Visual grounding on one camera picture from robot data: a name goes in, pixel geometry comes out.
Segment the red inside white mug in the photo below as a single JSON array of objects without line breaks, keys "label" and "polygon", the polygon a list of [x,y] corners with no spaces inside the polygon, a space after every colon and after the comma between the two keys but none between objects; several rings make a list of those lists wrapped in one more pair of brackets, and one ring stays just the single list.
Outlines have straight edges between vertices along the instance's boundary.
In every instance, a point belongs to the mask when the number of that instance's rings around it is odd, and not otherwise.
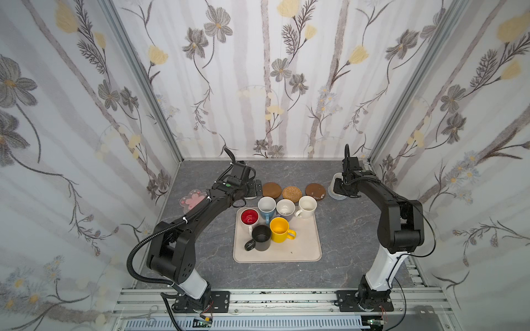
[{"label": "red inside white mug", "polygon": [[254,228],[259,225],[259,212],[252,208],[243,210],[240,223],[248,230],[248,234],[252,235]]}]

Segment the glossy dark brown round coaster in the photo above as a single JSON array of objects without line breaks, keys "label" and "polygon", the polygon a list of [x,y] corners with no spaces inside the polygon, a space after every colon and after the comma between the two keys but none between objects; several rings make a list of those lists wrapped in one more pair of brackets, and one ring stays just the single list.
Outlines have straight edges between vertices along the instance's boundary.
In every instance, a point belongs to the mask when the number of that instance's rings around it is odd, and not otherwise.
[{"label": "glossy dark brown round coaster", "polygon": [[316,201],[321,201],[327,195],[327,189],[319,183],[310,183],[305,188],[305,195],[313,197]]}]

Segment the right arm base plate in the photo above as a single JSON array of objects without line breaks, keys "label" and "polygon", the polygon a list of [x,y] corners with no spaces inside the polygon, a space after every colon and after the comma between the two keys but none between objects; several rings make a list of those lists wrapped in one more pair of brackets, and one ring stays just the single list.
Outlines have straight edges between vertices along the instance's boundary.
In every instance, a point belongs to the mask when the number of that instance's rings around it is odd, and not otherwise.
[{"label": "right arm base plate", "polygon": [[373,291],[359,294],[357,290],[338,290],[336,305],[341,313],[382,313],[393,312],[391,291]]}]

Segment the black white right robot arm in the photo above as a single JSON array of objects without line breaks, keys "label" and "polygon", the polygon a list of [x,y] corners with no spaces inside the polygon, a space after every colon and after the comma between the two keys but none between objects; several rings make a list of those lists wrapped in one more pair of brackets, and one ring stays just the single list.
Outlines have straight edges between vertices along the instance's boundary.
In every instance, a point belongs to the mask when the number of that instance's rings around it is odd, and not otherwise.
[{"label": "black white right robot arm", "polygon": [[342,176],[333,182],[333,192],[351,198],[362,193],[380,210],[379,250],[356,293],[360,309],[372,311],[389,302],[399,267],[425,241],[422,204],[393,192],[375,173],[364,170],[356,157],[346,155],[342,167]]}]

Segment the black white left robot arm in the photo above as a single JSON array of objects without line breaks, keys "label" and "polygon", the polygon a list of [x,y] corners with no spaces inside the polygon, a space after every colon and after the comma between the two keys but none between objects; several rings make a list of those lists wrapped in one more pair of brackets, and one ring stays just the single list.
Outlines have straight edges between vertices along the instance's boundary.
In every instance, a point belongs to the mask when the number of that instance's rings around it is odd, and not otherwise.
[{"label": "black white left robot arm", "polygon": [[150,240],[146,266],[169,280],[169,286],[196,310],[205,310],[211,303],[211,285],[195,269],[196,239],[218,215],[244,199],[255,175],[255,169],[243,161],[231,164],[199,204],[179,219],[155,227],[157,237]]}]

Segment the yellow mug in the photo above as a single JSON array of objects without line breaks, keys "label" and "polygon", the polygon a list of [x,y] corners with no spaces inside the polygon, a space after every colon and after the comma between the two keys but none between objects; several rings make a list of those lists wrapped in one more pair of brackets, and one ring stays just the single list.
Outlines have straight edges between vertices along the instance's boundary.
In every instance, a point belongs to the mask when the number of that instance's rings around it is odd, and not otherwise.
[{"label": "yellow mug", "polygon": [[281,244],[287,239],[294,240],[297,237],[296,231],[290,229],[290,224],[285,218],[274,218],[269,227],[272,232],[271,240],[277,244]]}]

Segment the pink flower shaped coaster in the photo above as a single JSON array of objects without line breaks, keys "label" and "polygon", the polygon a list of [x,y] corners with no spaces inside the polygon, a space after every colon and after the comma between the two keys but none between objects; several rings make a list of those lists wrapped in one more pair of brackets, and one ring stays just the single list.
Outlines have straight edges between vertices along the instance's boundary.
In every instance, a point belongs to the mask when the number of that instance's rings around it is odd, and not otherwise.
[{"label": "pink flower shaped coaster", "polygon": [[197,204],[202,202],[206,197],[207,194],[205,192],[202,192],[198,189],[193,189],[189,194],[179,200],[179,205],[181,205],[184,214],[186,214],[196,207]]}]

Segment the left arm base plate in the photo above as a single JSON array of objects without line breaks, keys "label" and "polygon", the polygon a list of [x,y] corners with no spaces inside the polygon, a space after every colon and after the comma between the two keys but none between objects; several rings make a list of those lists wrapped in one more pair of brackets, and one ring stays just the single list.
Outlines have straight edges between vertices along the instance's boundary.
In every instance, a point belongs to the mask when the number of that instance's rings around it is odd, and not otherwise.
[{"label": "left arm base plate", "polygon": [[229,311],[229,291],[207,290],[199,299],[179,295],[171,309],[174,313],[227,313]]}]

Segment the grey blue woven coaster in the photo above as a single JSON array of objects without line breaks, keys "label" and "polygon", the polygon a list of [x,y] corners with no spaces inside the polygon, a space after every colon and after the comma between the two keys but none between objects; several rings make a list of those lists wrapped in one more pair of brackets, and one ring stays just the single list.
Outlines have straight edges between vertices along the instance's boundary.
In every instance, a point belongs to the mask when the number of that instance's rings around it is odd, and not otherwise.
[{"label": "grey blue woven coaster", "polygon": [[335,193],[331,186],[329,186],[327,188],[327,192],[328,192],[328,196],[330,196],[334,200],[342,201],[342,200],[345,200],[347,198],[347,196],[345,196],[345,195]]}]

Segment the woven rattan round coaster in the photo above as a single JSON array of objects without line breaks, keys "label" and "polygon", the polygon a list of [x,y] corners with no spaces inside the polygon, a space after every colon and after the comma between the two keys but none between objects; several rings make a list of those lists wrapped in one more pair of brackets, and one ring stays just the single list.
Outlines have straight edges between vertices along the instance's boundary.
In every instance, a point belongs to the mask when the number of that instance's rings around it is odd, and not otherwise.
[{"label": "woven rattan round coaster", "polygon": [[282,197],[283,199],[288,199],[292,201],[294,204],[296,204],[303,197],[303,193],[296,186],[288,186],[283,189]]}]

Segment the brown round wooden coaster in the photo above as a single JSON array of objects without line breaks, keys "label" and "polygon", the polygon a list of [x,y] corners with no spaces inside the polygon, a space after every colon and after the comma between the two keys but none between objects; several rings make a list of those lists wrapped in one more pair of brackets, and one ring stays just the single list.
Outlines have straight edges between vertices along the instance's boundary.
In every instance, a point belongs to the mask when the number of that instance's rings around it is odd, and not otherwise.
[{"label": "brown round wooden coaster", "polygon": [[268,182],[262,185],[262,195],[272,199],[278,199],[282,194],[282,187],[274,182]]}]

